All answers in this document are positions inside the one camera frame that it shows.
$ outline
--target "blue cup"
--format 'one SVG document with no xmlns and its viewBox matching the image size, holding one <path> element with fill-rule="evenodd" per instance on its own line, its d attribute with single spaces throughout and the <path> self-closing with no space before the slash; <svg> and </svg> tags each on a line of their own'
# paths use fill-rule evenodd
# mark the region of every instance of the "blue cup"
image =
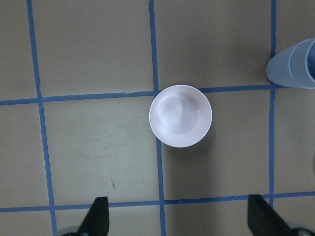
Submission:
<svg viewBox="0 0 315 236">
<path fill-rule="evenodd" d="M 315 39 L 307 39 L 270 59 L 268 79 L 291 88 L 315 89 Z"/>
</svg>

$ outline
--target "beige floor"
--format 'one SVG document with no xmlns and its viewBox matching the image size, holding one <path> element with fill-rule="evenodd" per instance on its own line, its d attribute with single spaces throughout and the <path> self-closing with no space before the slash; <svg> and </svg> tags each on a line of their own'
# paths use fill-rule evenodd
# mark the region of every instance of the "beige floor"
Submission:
<svg viewBox="0 0 315 236">
<path fill-rule="evenodd" d="M 276 53 L 315 37 L 311 0 L 2 1 L 0 235 L 52 236 L 98 196 L 110 236 L 250 236 L 250 193 L 315 228 L 315 92 L 265 77 L 274 3 Z M 189 148 L 148 121 L 175 84 L 213 108 Z"/>
</svg>

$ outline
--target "bowl rim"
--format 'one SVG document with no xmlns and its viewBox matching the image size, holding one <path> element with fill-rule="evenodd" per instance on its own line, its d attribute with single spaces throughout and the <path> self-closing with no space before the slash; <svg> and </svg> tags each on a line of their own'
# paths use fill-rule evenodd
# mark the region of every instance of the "bowl rim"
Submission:
<svg viewBox="0 0 315 236">
<path fill-rule="evenodd" d="M 188 88 L 190 88 L 190 89 L 195 90 L 195 91 L 198 92 L 199 94 L 202 94 L 202 96 L 204 97 L 205 101 L 207 101 L 207 104 L 208 104 L 208 107 L 209 107 L 209 110 L 210 110 L 210 120 L 209 120 L 209 123 L 208 123 L 207 127 L 205 128 L 205 133 L 202 135 L 202 137 L 201 137 L 200 139 L 198 139 L 196 142 L 192 142 L 192 143 L 189 144 L 189 145 L 177 145 L 177 146 L 175 146 L 175 145 L 172 145 L 172 144 L 170 144 L 170 143 L 168 143 L 168 142 L 163 141 L 163 139 L 161 139 L 161 138 L 159 137 L 159 135 L 157 135 L 157 133 L 156 133 L 156 131 L 153 129 L 152 123 L 151 123 L 151 110 L 152 110 L 153 104 L 156 102 L 156 100 L 157 100 L 157 98 L 158 98 L 159 96 L 162 96 L 163 93 L 165 93 L 167 90 L 173 89 L 173 88 L 175 88 L 175 87 L 188 87 Z M 173 86 L 170 86 L 170 87 L 167 87 L 167 88 L 163 89 L 163 90 L 162 90 L 161 92 L 159 92 L 159 94 L 154 98 L 153 102 L 151 103 L 150 111 L 149 111 L 149 123 L 150 123 L 150 127 L 151 127 L 151 130 L 153 131 L 154 135 L 155 135 L 161 142 L 163 142 L 163 143 L 165 143 L 165 144 L 167 144 L 167 145 L 169 145 L 169 146 L 171 146 L 171 147 L 175 147 L 175 148 L 186 148 L 186 147 L 190 147 L 190 146 L 192 146 L 192 145 L 194 145 L 194 144 L 200 142 L 200 141 L 207 135 L 207 133 L 209 132 L 209 129 L 210 129 L 211 124 L 212 124 L 212 119 L 213 119 L 213 113 L 212 113 L 212 107 L 211 107 L 211 104 L 210 104 L 210 102 L 209 102 L 209 99 L 203 94 L 203 92 L 201 92 L 201 91 L 198 90 L 197 88 L 192 87 L 192 86 L 189 86 L 189 85 L 173 85 Z"/>
</svg>

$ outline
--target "blue tape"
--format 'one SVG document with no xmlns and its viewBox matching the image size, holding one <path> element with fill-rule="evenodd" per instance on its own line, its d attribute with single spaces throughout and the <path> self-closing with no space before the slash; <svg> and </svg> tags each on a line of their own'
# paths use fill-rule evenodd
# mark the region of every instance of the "blue tape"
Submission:
<svg viewBox="0 0 315 236">
<path fill-rule="evenodd" d="M 153 70 L 153 87 L 158 91 L 158 54 L 157 54 L 157 37 L 156 22 L 154 13 L 154 0 L 149 2 L 150 28 L 151 28 L 151 48 L 152 48 L 152 70 Z"/>
<path fill-rule="evenodd" d="M 269 105 L 269 205 L 273 207 L 273 194 L 274 194 L 274 133 L 275 133 L 275 88 L 270 89 L 270 105 Z"/>
<path fill-rule="evenodd" d="M 297 192 L 297 193 L 279 193 L 279 194 L 275 194 L 273 197 L 274 198 L 315 197 L 315 191 Z"/>
<path fill-rule="evenodd" d="M 129 203 L 110 203 L 109 207 L 140 207 L 140 206 L 156 206 L 160 201 L 145 201 L 145 202 L 129 202 Z"/>
<path fill-rule="evenodd" d="M 199 88 L 202 93 L 211 92 L 231 92 L 231 91 L 248 91 L 248 90 L 268 90 L 270 85 L 245 85 L 245 86 L 230 86 L 230 87 L 215 87 L 215 88 Z"/>
<path fill-rule="evenodd" d="M 213 202 L 239 201 L 239 200 L 247 200 L 247 199 L 248 199 L 248 195 L 241 195 L 241 196 L 215 197 L 215 198 L 166 200 L 165 204 L 172 205 L 172 204 L 213 203 Z"/>
<path fill-rule="evenodd" d="M 55 206 L 55 210 L 78 210 L 78 209 L 90 209 L 91 204 L 86 205 L 68 205 L 68 206 Z"/>
<path fill-rule="evenodd" d="M 144 97 L 155 96 L 157 91 L 140 91 L 133 93 L 96 93 L 96 94 L 82 94 L 82 95 L 65 95 L 65 96 L 51 96 L 43 97 L 43 102 L 69 101 L 69 100 L 86 100 L 86 99 L 105 99 L 105 98 L 121 98 L 121 97 Z"/>
<path fill-rule="evenodd" d="M 37 103 L 37 98 L 0 101 L 0 106 Z"/>
<path fill-rule="evenodd" d="M 57 232 L 57 224 L 56 224 L 56 216 L 55 216 L 53 187 L 52 187 L 51 173 L 50 173 L 48 144 L 47 144 L 47 137 L 46 137 L 45 114 L 44 114 L 42 95 L 40 92 L 40 79 L 39 79 L 39 69 L 38 69 L 38 61 L 37 61 L 37 49 L 36 49 L 33 10 L 32 10 L 32 0 L 27 0 L 27 8 L 28 8 L 29 28 L 30 28 L 30 35 L 31 35 L 31 54 L 32 54 L 32 60 L 33 60 L 35 86 L 36 86 L 39 117 L 40 117 L 40 128 L 41 128 L 41 135 L 42 135 L 42 142 L 43 142 L 43 152 L 44 152 L 44 162 L 45 162 L 47 189 L 48 189 L 50 218 L 51 218 L 53 235 L 55 235 Z"/>
<path fill-rule="evenodd" d="M 276 54 L 276 14 L 277 14 L 277 1 L 271 0 L 271 57 Z"/>
<path fill-rule="evenodd" d="M 158 195 L 159 195 L 159 210 L 160 210 L 160 224 L 161 224 L 161 235 L 166 235 L 165 226 L 165 212 L 164 212 L 164 186 L 163 186 L 163 163 L 162 163 L 162 145 L 161 141 L 157 140 L 157 175 L 158 175 Z"/>
<path fill-rule="evenodd" d="M 49 206 L 31 206 L 31 207 L 9 207 L 0 208 L 0 212 L 23 212 L 23 211 L 43 211 L 50 210 Z"/>
</svg>

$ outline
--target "scuff mark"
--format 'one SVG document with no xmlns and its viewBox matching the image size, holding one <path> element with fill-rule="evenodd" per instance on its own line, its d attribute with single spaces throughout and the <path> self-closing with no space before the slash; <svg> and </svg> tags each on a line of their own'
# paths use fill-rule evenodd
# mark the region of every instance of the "scuff mark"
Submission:
<svg viewBox="0 0 315 236">
<path fill-rule="evenodd" d="M 113 178 L 110 177 L 110 179 L 111 179 L 111 181 L 112 181 L 113 188 L 115 188 L 115 184 L 114 184 Z"/>
</svg>

